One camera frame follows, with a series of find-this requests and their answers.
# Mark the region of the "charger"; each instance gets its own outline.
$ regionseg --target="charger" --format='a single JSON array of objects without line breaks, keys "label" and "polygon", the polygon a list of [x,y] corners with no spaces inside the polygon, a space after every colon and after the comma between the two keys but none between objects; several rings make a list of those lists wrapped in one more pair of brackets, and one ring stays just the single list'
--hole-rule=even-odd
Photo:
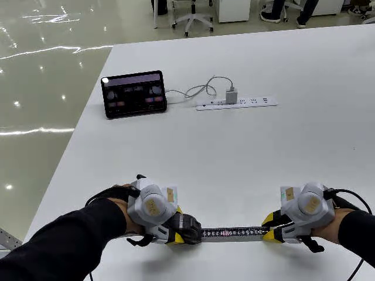
[{"label": "charger", "polygon": [[238,92],[233,86],[226,90],[225,103],[226,104],[236,104],[237,103]]}]

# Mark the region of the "glossy floor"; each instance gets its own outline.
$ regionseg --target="glossy floor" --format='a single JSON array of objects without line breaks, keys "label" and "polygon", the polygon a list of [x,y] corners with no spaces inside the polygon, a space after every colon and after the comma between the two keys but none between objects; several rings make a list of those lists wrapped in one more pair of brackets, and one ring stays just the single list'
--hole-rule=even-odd
[{"label": "glossy floor", "polygon": [[[249,22],[215,23],[212,35],[196,24],[190,35],[295,29],[296,12],[276,25],[259,20],[259,7],[253,1]],[[1,2],[0,228],[24,238],[111,46],[183,38],[181,25],[169,26],[171,13],[159,17],[157,30],[152,21],[150,0]],[[342,13],[308,24],[357,23]]]}]

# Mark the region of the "black tablet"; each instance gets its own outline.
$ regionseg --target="black tablet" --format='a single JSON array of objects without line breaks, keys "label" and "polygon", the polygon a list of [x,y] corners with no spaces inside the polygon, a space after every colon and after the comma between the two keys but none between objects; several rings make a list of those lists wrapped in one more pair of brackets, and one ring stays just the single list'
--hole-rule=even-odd
[{"label": "black tablet", "polygon": [[159,70],[103,77],[101,89],[109,119],[166,110],[163,74]]}]

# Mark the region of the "desk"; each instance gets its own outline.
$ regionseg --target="desk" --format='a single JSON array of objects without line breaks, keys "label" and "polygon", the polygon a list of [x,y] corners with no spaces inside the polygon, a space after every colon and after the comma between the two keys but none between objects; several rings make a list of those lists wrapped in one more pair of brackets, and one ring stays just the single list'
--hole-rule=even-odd
[{"label": "desk", "polygon": [[[374,46],[373,25],[114,46],[101,77],[159,69],[166,88],[187,89],[216,74],[233,79],[239,97],[273,95],[279,106],[197,112],[187,102],[164,114],[109,121],[98,80],[26,239],[137,173],[177,184],[183,211],[205,227],[259,225],[279,208],[280,185],[310,180],[354,190],[374,207]],[[223,97],[227,82],[215,85]],[[262,242],[136,248],[117,239],[93,275],[108,281],[346,280],[358,257],[319,243],[324,253]],[[375,270],[365,264],[358,274],[373,280]]]}]

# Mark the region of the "shoe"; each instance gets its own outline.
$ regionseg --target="shoe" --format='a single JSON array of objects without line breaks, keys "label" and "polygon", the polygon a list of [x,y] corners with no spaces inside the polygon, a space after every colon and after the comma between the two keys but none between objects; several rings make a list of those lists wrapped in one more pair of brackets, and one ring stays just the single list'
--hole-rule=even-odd
[{"label": "shoe", "polygon": [[260,18],[261,18],[261,20],[264,20],[265,22],[279,23],[281,21],[280,18],[278,18],[278,19],[274,18],[272,16],[272,13],[266,13],[266,12],[261,12]]},{"label": "shoe", "polygon": [[297,20],[296,20],[296,23],[297,23],[297,28],[299,28],[299,29],[304,29],[304,28],[306,28],[306,23],[305,23],[304,25],[301,24],[301,23],[299,23],[298,18],[297,18]]},{"label": "shoe", "polygon": [[351,7],[349,10],[347,10],[349,15],[353,16],[362,16],[366,11],[363,11],[357,7]]}]

